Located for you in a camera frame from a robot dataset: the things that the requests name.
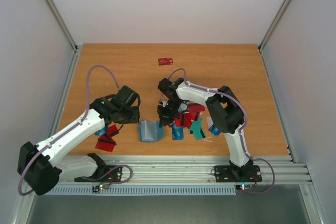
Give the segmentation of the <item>teal leather card holder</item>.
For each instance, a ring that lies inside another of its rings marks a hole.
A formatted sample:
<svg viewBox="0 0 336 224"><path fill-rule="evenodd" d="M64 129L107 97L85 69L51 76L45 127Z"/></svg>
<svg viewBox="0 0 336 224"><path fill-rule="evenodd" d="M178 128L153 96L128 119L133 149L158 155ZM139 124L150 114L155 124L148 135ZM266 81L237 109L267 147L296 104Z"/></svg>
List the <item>teal leather card holder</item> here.
<svg viewBox="0 0 336 224"><path fill-rule="evenodd" d="M152 122L143 120L138 123L138 133L140 142L155 143L164 137L164 127L160 126L160 121Z"/></svg>

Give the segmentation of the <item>red card black stripe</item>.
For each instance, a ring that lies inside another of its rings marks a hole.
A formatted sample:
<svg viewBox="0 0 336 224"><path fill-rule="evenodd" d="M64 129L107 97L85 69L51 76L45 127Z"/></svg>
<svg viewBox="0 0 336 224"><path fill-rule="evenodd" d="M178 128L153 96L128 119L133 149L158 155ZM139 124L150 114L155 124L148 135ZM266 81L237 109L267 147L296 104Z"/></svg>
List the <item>red card black stripe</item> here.
<svg viewBox="0 0 336 224"><path fill-rule="evenodd" d="M187 111L188 113L198 113L198 112L204 112L205 107L198 103L188 103L187 104Z"/></svg>

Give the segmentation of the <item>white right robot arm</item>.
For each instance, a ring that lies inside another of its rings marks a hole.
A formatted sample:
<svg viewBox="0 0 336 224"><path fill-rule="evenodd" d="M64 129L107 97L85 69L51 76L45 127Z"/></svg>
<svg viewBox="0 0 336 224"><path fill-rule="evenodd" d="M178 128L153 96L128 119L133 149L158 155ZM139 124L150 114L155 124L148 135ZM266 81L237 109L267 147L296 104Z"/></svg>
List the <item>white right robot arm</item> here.
<svg viewBox="0 0 336 224"><path fill-rule="evenodd" d="M227 141L230 173L236 180L249 176L253 161L244 137L247 115L229 87L215 89L199 86L182 78L174 82L164 78L157 88L168 98L165 105L157 106L160 126L169 125L179 118L178 109L184 100L207 107L214 126L224 134Z"/></svg>

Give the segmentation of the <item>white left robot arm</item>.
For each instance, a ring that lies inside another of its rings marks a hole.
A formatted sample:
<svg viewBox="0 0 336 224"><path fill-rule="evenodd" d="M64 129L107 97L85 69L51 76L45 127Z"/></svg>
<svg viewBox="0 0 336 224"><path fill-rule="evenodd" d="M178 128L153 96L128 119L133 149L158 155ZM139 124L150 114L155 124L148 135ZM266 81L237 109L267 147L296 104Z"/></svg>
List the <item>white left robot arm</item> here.
<svg viewBox="0 0 336 224"><path fill-rule="evenodd" d="M19 151L19 183L26 182L31 192L44 195L60 179L60 161L79 143L111 123L133 124L140 119L140 95L128 86L117 94L95 99L84 113L53 136L37 143L27 142Z"/></svg>

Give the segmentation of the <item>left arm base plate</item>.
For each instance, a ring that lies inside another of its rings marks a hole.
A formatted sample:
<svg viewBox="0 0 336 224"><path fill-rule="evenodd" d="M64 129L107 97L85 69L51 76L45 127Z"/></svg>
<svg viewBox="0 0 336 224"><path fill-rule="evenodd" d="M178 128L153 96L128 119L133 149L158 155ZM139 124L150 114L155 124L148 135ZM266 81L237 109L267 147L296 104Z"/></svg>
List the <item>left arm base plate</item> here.
<svg viewBox="0 0 336 224"><path fill-rule="evenodd" d="M122 166L99 166L91 176L81 176L74 179L75 182L120 182Z"/></svg>

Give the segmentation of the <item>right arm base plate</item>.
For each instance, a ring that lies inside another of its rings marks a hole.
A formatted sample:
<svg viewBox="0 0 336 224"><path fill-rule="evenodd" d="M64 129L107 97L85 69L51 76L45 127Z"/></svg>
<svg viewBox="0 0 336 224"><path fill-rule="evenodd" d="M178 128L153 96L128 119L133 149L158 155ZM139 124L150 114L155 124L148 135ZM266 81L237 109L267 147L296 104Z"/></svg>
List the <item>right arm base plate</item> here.
<svg viewBox="0 0 336 224"><path fill-rule="evenodd" d="M211 174L217 183L262 182L259 166L253 165L248 169L233 169L229 165L214 166Z"/></svg>

